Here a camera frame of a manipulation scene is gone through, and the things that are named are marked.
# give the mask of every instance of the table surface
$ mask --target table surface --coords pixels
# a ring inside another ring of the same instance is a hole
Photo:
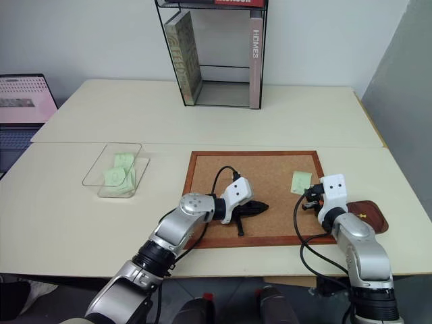
[[[178,204],[191,151],[208,145],[144,144],[150,163],[136,195],[98,198],[81,181],[104,144],[34,143],[0,181],[0,272],[112,276]],[[297,151],[298,147],[219,146],[212,151]],[[432,223],[386,148],[314,148],[325,174],[344,173],[349,201],[373,200],[389,230],[377,236],[395,274],[431,273]],[[287,218],[292,211],[287,211]],[[175,276],[310,275],[298,246],[214,248],[191,252]],[[319,252],[344,263],[336,245]],[[339,271],[307,255],[317,270]]]
[[[175,82],[88,80],[34,142],[382,147],[348,87],[264,86],[263,109],[185,107]]]

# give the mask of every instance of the metal rack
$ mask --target metal rack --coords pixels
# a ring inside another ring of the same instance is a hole
[[[261,108],[261,95],[263,89],[263,69],[264,69],[264,56],[265,56],[265,39],[267,33],[267,12],[268,12],[268,0],[265,0],[264,7],[247,7],[247,6],[237,6],[237,5],[215,5],[212,3],[172,3],[166,2],[164,0],[155,0],[155,5],[157,8],[157,14],[159,17],[159,21],[161,23],[163,36],[165,38],[165,42],[167,44],[167,48],[169,49],[167,35],[164,29],[164,21],[161,17],[162,9],[176,9],[178,11],[182,11],[185,9],[192,10],[231,10],[231,11],[251,11],[257,10],[263,12],[263,51],[262,57],[263,60],[261,66],[261,81],[260,81],[260,108]],[[217,69],[219,70],[219,74],[224,75],[225,69],[229,69],[233,71],[237,69],[239,73],[245,73],[249,71],[248,66],[241,65],[220,65],[220,64],[212,64],[212,62],[206,62],[206,64],[200,64],[201,73],[203,70],[208,69]],[[178,76],[175,74],[175,78],[177,80],[180,93],[182,93],[182,89],[180,88],[180,84],[178,82]],[[240,81],[229,81],[229,80],[202,80],[202,89],[196,100],[196,105],[200,106],[225,106],[225,107],[241,107],[241,108],[249,108],[249,82],[240,82]]]

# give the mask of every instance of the laptop screen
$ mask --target laptop screen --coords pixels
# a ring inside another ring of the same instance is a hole
[[[42,74],[0,75],[0,124],[43,124],[56,111]]]

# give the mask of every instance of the clear plastic container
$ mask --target clear plastic container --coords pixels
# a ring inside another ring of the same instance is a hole
[[[99,197],[130,198],[149,163],[138,143],[109,143],[82,180]]]

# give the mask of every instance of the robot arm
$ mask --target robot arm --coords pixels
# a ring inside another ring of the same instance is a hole
[[[320,181],[318,191],[324,201],[318,221],[346,255],[356,324],[403,323],[387,253],[376,241],[374,229],[348,212],[344,176],[330,175]]]
[[[170,276],[176,258],[197,226],[219,219],[229,223],[232,211],[252,199],[247,179],[238,178],[221,198],[186,194],[166,215],[132,260],[126,261],[90,303],[81,323],[145,323],[152,307],[151,294]]]

